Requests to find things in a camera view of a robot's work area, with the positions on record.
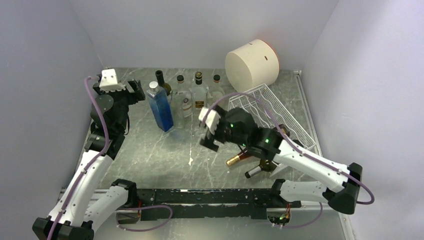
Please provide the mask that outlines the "blue plastic tray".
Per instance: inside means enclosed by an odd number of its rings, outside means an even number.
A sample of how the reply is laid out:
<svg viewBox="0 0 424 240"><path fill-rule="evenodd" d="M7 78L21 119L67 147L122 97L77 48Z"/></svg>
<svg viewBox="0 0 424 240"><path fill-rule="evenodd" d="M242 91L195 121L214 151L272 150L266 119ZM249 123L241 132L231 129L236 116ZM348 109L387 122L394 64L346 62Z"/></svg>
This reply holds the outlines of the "blue plastic tray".
<svg viewBox="0 0 424 240"><path fill-rule="evenodd" d="M174 121L166 90L158 82L151 81L146 96L157 126L168 132L174 126Z"/></svg>

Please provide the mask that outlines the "green wine bottle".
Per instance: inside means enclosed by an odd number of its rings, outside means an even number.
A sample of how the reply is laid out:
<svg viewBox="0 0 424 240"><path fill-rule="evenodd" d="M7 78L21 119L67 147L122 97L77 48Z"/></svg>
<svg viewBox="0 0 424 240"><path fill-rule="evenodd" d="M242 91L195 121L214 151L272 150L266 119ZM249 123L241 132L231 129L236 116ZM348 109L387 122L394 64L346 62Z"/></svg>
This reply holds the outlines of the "green wine bottle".
<svg viewBox="0 0 424 240"><path fill-rule="evenodd" d="M172 88L167 82L165 82L163 71L157 70L155 72L155 76L159 86L165 89L167 97L171 97Z"/></svg>

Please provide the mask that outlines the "clear flask bottle black cap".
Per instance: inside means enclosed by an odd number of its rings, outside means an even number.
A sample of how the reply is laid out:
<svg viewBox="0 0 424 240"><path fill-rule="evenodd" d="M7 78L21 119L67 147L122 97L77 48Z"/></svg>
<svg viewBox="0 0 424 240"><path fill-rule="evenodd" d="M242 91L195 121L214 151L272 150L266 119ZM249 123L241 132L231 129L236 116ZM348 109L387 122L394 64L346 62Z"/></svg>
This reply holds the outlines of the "clear flask bottle black cap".
<svg viewBox="0 0 424 240"><path fill-rule="evenodd" d="M213 76L213 83L209 87L208 93L207 93L207 103L209 106L225 95L225 92L220 85L220 80L221 80L220 75L215 74Z"/></svg>

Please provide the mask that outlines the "dark bottle black cap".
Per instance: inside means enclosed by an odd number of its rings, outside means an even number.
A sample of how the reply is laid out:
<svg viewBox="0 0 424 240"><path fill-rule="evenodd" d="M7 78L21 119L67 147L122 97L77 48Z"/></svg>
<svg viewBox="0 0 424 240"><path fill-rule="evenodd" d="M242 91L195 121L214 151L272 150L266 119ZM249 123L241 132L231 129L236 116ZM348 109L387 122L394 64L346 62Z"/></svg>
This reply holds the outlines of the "dark bottle black cap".
<svg viewBox="0 0 424 240"><path fill-rule="evenodd" d="M191 87L193 106L200 110L207 106L208 87L203 81L203 74L197 71L194 74L194 83Z"/></svg>

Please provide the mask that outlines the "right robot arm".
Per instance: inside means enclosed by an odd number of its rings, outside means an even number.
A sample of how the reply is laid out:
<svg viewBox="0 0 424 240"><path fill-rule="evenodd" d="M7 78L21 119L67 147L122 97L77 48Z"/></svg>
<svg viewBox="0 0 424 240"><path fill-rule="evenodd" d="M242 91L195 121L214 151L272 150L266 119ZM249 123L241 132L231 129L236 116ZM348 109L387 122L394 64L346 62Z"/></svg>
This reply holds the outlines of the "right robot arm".
<svg viewBox="0 0 424 240"><path fill-rule="evenodd" d="M256 158L269 160L278 167L292 167L314 178L307 182L275 180L269 197L275 207L287 202L309 201L325 203L347 215L355 212L363 172L361 165L355 162L345 165L317 155L281 135L276 128L258 126L253 116L242 108L226 111L219 106L203 107L198 119L200 125L207 128L200 141L202 146L217 151L215 141L233 143L243 146Z"/></svg>

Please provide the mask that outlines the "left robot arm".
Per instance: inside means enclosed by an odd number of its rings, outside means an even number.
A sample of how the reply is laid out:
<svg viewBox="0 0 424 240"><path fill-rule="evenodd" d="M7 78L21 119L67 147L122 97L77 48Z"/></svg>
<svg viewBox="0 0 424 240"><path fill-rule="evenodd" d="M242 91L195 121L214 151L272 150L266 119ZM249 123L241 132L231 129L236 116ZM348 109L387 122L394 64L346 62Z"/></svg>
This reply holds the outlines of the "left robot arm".
<svg viewBox="0 0 424 240"><path fill-rule="evenodd" d="M136 183L115 180L95 203L91 198L115 160L129 132L129 107L145 100L141 82L131 79L104 90L103 75L86 91L91 100L91 124L82 158L64 194L47 217L37 218L32 231L40 240L91 240L104 221L119 208L137 208Z"/></svg>

